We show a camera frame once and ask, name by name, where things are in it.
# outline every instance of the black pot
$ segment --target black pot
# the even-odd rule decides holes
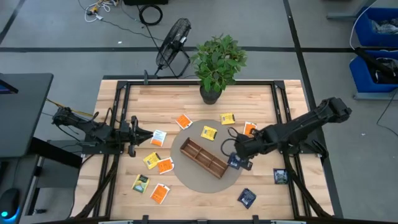
[[[221,96],[221,91],[217,92],[211,88],[210,91],[207,92],[204,86],[200,86],[199,91],[201,97],[203,98],[203,102],[205,102],[208,105],[215,104],[218,98]]]

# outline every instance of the wooden tray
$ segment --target wooden tray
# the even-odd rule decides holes
[[[190,138],[185,140],[180,150],[190,159],[201,165],[203,168],[205,168],[205,170],[219,179],[222,178],[228,168],[227,163],[215,157],[212,153],[206,151],[198,144],[194,143]]]

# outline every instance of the wooden table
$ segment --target wooden table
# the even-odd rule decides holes
[[[101,82],[95,107],[95,111],[99,111],[97,121],[103,121],[106,110],[112,107],[117,82],[117,80]],[[306,113],[308,109],[300,80],[285,80],[285,85],[292,118]],[[279,91],[278,95],[280,107],[283,108]],[[260,219],[292,219],[288,185],[274,184],[273,168],[285,167],[282,155],[278,151],[255,157],[252,160],[254,164],[252,170],[243,170],[234,185],[215,194],[203,194],[190,190],[178,180],[173,172],[159,175],[157,169],[148,170],[143,163],[143,158],[153,151],[156,151],[161,158],[169,157],[173,139],[180,131],[175,119],[182,113],[188,115],[192,121],[197,121],[200,119],[219,120],[220,113],[227,112],[234,113],[236,124],[233,127],[238,131],[243,131],[245,121],[257,123],[259,129],[277,122],[271,88],[264,85],[228,86],[215,105],[204,104],[197,85],[132,86],[127,119],[136,115],[141,128],[149,131],[155,129],[166,131],[167,137],[163,147],[151,145],[149,141],[146,141],[136,147],[136,157],[129,157],[127,151],[121,156],[111,219],[140,220],[143,215],[149,215],[151,220],[202,218],[250,220],[252,215],[259,215]],[[120,113],[121,110],[118,110],[117,119],[120,118]],[[95,192],[102,157],[102,155],[95,155],[81,169],[72,215],[77,214]],[[303,154],[301,163],[307,188],[326,212],[333,213],[320,159],[314,154]],[[131,189],[137,174],[150,178],[150,185],[144,194]],[[158,183],[171,188],[162,205],[156,204],[150,198]],[[244,188],[252,190],[257,195],[250,209],[246,209],[237,201]],[[304,215],[300,192],[297,187],[295,190],[300,214]],[[104,195],[100,215],[104,211],[106,193]]]

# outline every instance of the black desk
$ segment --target black desk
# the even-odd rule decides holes
[[[17,94],[0,95],[0,157],[27,154],[52,78],[50,73],[0,75],[19,90]]]
[[[15,220],[18,223],[39,157],[75,170],[80,167],[81,157],[33,137],[50,90],[52,74],[0,74],[0,79],[19,90],[17,94],[0,95],[0,160],[8,162],[0,183],[0,195],[12,187],[20,191],[20,209]]]

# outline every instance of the black metal frame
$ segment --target black metal frame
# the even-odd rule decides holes
[[[115,120],[116,120],[116,115],[117,115],[117,110],[118,110],[118,104],[119,104],[119,99],[120,99],[120,94],[121,90],[125,88],[125,93],[124,93],[124,101],[123,101],[123,108],[122,108],[122,113],[121,113],[121,120],[126,119],[126,113],[127,113],[127,105],[128,105],[128,100],[129,100],[129,92],[130,88],[133,85],[197,85],[198,82],[196,80],[147,80],[147,77],[143,76],[135,76],[135,77],[129,77],[133,79],[134,81],[118,81],[117,88],[116,88],[116,93],[114,97],[114,103],[113,103],[113,111],[114,113],[112,114],[111,117],[111,126],[114,126]],[[279,106],[279,101],[278,101],[278,96],[277,96],[277,89],[280,89],[280,93],[282,95],[282,101],[284,105],[284,112],[286,115],[287,121],[290,121],[291,114],[290,114],[290,108],[289,108],[289,103],[287,100],[287,94],[285,91],[285,85],[284,81],[251,81],[251,80],[240,80],[237,81],[237,85],[269,85],[271,87],[271,92],[272,92],[272,99],[274,102],[274,108],[275,108],[275,115],[278,123],[282,123],[282,115],[280,113],[280,106]],[[298,152],[295,157],[295,166],[296,166],[296,173],[298,175],[299,181],[304,183],[304,178],[303,178],[303,172],[302,172],[302,166],[300,162],[300,156]],[[98,221],[108,221],[110,220],[110,214],[111,214],[111,209],[112,209],[112,204],[113,204],[113,195],[114,195],[114,188],[116,185],[116,174],[118,171],[118,162],[119,162],[119,155],[114,155],[113,158],[113,164],[111,166],[111,169],[109,172],[106,174],[106,168],[108,166],[108,161],[109,161],[109,155],[104,155],[102,167],[101,167],[101,173],[99,177],[99,184],[98,184],[98,189],[95,192],[93,198],[91,198],[90,202],[88,205],[85,206],[83,211],[79,213],[76,217],[68,220],[63,220],[59,222],[51,222],[51,223],[95,223]],[[104,189],[106,188],[107,184],[109,184],[109,191],[108,191],[108,198],[106,201],[106,211],[105,215],[99,217],[98,213],[100,210],[100,203],[101,203],[101,194],[103,193]],[[299,212],[299,206],[297,203],[297,196],[295,193],[295,187],[293,181],[289,181],[289,193],[290,193],[290,199],[292,203],[292,210],[294,214],[294,220],[296,221],[304,221],[307,223],[319,223],[319,224],[327,224],[327,223],[372,223],[372,224],[377,224],[377,223],[388,223],[388,222],[372,222],[372,221],[367,221],[367,220],[347,220],[347,219],[342,219],[342,218],[318,218],[318,217],[311,217],[311,209],[309,206],[309,203],[307,202],[306,198],[304,197],[304,193],[302,192],[302,198],[303,198],[303,204],[304,204],[304,210],[305,210],[305,216],[301,216]],[[87,218],[88,214],[91,212],[91,210],[94,208],[93,212],[93,218]],[[141,223],[141,224],[148,224],[148,223],[275,223],[272,222],[273,220],[259,220],[257,215],[253,215],[252,220],[149,220],[149,217],[147,215],[143,216],[142,220],[128,220],[128,221],[133,221],[134,223]]]
[[[192,80],[167,80],[167,81],[158,81],[158,80],[146,80],[144,77],[135,77],[135,79],[142,79],[142,81],[118,81],[117,84],[117,88],[116,88],[116,93],[115,93],[115,98],[114,98],[114,103],[113,103],[113,115],[111,120],[114,121],[116,119],[116,115],[117,115],[117,109],[118,109],[118,103],[119,103],[119,99],[120,99],[120,94],[121,94],[121,90],[122,88],[125,88],[125,92],[124,92],[124,101],[123,101],[123,108],[122,108],[122,114],[121,114],[121,120],[126,119],[126,111],[127,111],[127,105],[128,105],[128,100],[129,100],[129,92],[130,92],[130,88],[133,85],[197,85],[198,82],[197,81],[192,81]],[[281,93],[282,93],[282,99],[284,100],[284,109],[285,109],[285,113],[286,115],[289,115],[289,117],[287,117],[287,119],[291,119],[290,117],[290,113],[289,113],[289,105],[287,104],[287,96],[286,96],[286,92],[284,91],[284,82],[283,81],[246,81],[246,80],[239,80],[236,82],[236,85],[269,85],[271,88],[271,92],[272,92],[272,99],[274,102],[274,108],[275,108],[275,114],[276,114],[276,119],[278,123],[282,122],[282,117],[281,117],[281,113],[280,113],[280,108],[279,108],[279,101],[278,101],[278,96],[276,93],[276,88],[277,87],[283,87],[281,88]],[[99,186],[101,184],[103,184],[103,178],[104,178],[104,170],[106,170],[107,166],[108,166],[108,159],[106,158],[108,157],[108,155],[104,155],[104,159],[103,159],[103,164],[101,167],[101,173],[100,173],[100,183]],[[115,155],[114,156],[114,163],[119,161],[119,155]],[[303,177],[303,173],[302,173],[302,169],[301,169],[301,163],[296,164],[296,167],[298,167],[299,169],[297,169],[297,173],[299,175],[299,177]],[[111,180],[110,186],[109,186],[109,192],[108,192],[108,199],[106,202],[106,213],[105,216],[108,217],[111,214],[111,207],[112,207],[112,203],[113,203],[113,193],[114,193],[114,186],[116,184],[116,175],[115,178],[113,178]],[[295,189],[294,189],[294,184],[293,182],[289,182],[289,192],[290,192],[290,199],[292,202],[292,210],[293,210],[293,214],[294,217],[298,217],[299,214],[299,206],[297,203],[297,198],[296,198],[296,194],[295,194]],[[305,204],[305,214],[306,216],[310,215],[310,209],[309,209],[309,205],[308,202],[304,199],[303,196],[303,202]],[[98,212],[100,210],[100,200],[98,201],[98,203],[95,206],[95,213],[93,214],[93,216],[98,215]]]

